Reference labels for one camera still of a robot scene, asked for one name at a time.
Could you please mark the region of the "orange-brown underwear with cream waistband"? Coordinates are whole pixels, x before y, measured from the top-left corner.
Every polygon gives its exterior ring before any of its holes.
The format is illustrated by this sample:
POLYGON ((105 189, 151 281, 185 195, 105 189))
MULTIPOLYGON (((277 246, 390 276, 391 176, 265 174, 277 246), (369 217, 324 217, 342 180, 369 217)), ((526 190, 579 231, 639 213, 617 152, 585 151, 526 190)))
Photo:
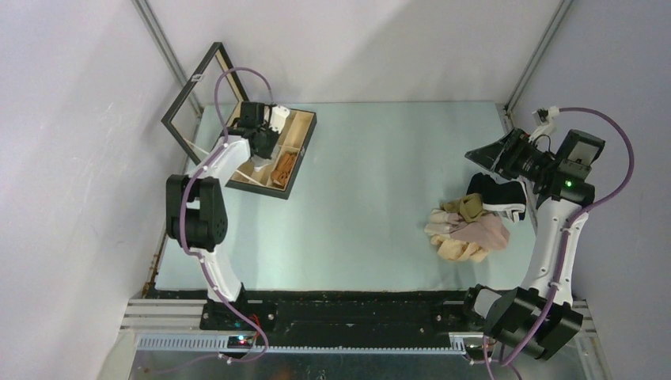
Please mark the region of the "orange-brown underwear with cream waistband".
POLYGON ((271 172, 270 184, 272 187, 284 189, 287 186, 297 159, 297 151, 285 151, 280 155, 275 168, 271 172))

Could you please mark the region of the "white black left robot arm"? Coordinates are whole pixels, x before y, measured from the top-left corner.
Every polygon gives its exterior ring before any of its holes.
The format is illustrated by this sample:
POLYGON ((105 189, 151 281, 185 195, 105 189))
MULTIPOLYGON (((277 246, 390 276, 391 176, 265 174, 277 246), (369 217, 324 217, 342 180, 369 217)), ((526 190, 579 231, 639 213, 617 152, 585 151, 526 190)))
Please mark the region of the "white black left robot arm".
POLYGON ((250 309, 237 300, 242 282, 221 251, 229 225, 222 189, 250 159, 274 157, 289 116, 290 109, 282 105, 242 101, 206 157, 190 172, 166 181, 167 235, 198 262, 210 297, 226 302, 219 318, 230 329, 244 328, 250 309))

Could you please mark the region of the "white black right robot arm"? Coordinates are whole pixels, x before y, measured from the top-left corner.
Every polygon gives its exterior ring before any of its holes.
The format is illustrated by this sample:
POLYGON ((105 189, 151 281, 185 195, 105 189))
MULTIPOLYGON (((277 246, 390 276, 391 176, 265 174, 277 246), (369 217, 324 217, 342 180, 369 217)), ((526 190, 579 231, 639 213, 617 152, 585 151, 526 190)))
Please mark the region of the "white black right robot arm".
POLYGON ((542 152, 520 129, 470 150, 483 169, 533 183, 536 240, 529 268, 508 291, 483 285, 468 289, 460 310, 463 326, 505 344, 514 354, 548 360, 575 336, 583 316, 572 309, 571 276, 577 241, 589 217, 595 187, 586 183, 605 141, 570 130, 555 152, 542 152))

